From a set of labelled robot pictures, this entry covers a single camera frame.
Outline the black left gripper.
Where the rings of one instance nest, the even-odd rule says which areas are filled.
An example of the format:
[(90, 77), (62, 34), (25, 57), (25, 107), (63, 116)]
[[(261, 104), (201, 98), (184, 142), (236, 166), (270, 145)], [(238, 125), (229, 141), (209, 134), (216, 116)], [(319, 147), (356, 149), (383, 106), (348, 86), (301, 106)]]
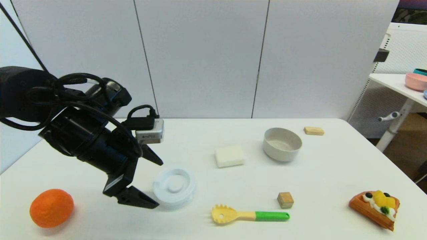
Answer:
[[(161, 158), (148, 145), (142, 144), (141, 150), (142, 158), (159, 166), (163, 165)], [(136, 187), (127, 187), (133, 181), (137, 165), (137, 152), (127, 135), (102, 128), (77, 158), (107, 175), (102, 193), (109, 197), (116, 196), (118, 204), (146, 209), (159, 206), (158, 202)]]

